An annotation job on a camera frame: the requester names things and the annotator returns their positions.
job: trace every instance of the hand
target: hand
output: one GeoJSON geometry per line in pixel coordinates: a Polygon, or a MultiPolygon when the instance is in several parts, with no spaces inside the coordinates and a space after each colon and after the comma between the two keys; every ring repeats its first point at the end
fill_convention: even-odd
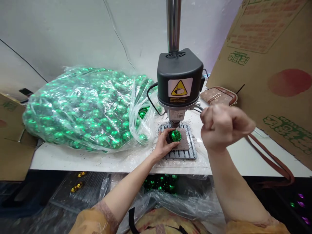
{"type": "Polygon", "coordinates": [[[174,128],[166,128],[163,132],[159,131],[158,133],[158,140],[155,149],[150,154],[153,159],[158,162],[167,153],[169,153],[174,147],[180,144],[179,141],[171,142],[170,144],[167,143],[166,137],[168,136],[169,132],[173,131],[174,128]]]}
{"type": "Polygon", "coordinates": [[[223,152],[227,146],[251,133],[255,122],[237,107],[214,105],[201,112],[202,141],[207,151],[223,152]]]}

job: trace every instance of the drill base plate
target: drill base plate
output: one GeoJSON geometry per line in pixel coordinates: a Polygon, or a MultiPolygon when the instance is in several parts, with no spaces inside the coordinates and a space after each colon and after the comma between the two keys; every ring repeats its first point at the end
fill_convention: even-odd
{"type": "MultiPolygon", "coordinates": [[[[187,160],[194,160],[197,158],[197,153],[193,141],[193,137],[191,134],[191,128],[187,124],[183,124],[182,122],[178,126],[179,128],[184,128],[186,132],[186,137],[188,140],[188,146],[189,150],[171,150],[165,157],[164,159],[187,159],[187,160]]],[[[164,131],[166,128],[171,128],[170,123],[166,123],[164,125],[161,125],[159,127],[159,130],[161,132],[164,131]]]]}

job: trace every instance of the woman's right hand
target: woman's right hand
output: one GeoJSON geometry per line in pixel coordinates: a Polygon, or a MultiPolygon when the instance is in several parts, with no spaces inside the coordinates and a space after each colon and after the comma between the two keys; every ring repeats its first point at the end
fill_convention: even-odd
{"type": "Polygon", "coordinates": [[[213,105],[201,112],[201,137],[208,152],[223,152],[226,147],[251,133],[255,122],[237,107],[213,105]]]}

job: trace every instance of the brown purse strap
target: brown purse strap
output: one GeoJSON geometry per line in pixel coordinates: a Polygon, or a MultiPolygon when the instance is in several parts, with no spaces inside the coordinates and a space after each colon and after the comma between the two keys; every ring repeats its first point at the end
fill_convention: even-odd
{"type": "Polygon", "coordinates": [[[272,187],[282,187],[291,185],[295,181],[295,177],[289,168],[277,157],[275,157],[254,135],[248,134],[245,137],[246,140],[251,144],[251,146],[260,154],[260,156],[271,166],[274,170],[280,173],[282,176],[286,178],[286,180],[278,182],[278,181],[264,181],[259,184],[262,185],[261,188],[272,188],[272,187]],[[276,163],[272,162],[268,157],[266,157],[249,139],[249,137],[254,140],[276,163]]]}

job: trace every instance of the black cable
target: black cable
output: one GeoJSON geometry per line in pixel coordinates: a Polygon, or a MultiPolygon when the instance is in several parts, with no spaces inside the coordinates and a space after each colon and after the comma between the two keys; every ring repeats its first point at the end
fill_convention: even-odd
{"type": "Polygon", "coordinates": [[[195,110],[195,111],[197,111],[197,112],[201,113],[201,111],[199,111],[199,110],[196,110],[196,109],[193,109],[193,110],[195,110]]]}
{"type": "Polygon", "coordinates": [[[207,70],[206,70],[206,69],[203,69],[203,70],[205,70],[205,72],[206,72],[206,75],[207,75],[207,79],[209,79],[209,77],[208,77],[208,73],[207,73],[207,70]]]}
{"type": "MultiPolygon", "coordinates": [[[[7,43],[5,43],[3,40],[1,40],[0,39],[0,41],[2,41],[3,42],[3,44],[5,44],[7,47],[9,47],[11,50],[13,50],[12,49],[12,47],[11,46],[9,46],[7,43]]],[[[39,72],[37,72],[37,70],[36,69],[34,69],[33,68],[33,66],[32,65],[30,65],[29,64],[29,62],[27,62],[21,55],[19,55],[15,50],[13,50],[22,60],[24,60],[45,82],[47,82],[48,83],[48,81],[45,79],[45,78],[43,78],[40,74],[39,74],[39,72]]]]}
{"type": "Polygon", "coordinates": [[[164,112],[163,114],[160,114],[160,113],[158,112],[158,110],[156,109],[156,107],[154,106],[154,104],[152,103],[150,97],[149,97],[149,91],[150,91],[152,88],[156,87],[157,85],[158,85],[158,82],[152,84],[152,85],[149,87],[149,89],[147,90],[146,95],[147,95],[147,98],[149,99],[149,102],[150,102],[150,103],[152,104],[152,106],[154,107],[155,111],[156,111],[160,116],[162,116],[162,115],[165,114],[165,112],[164,112]]]}

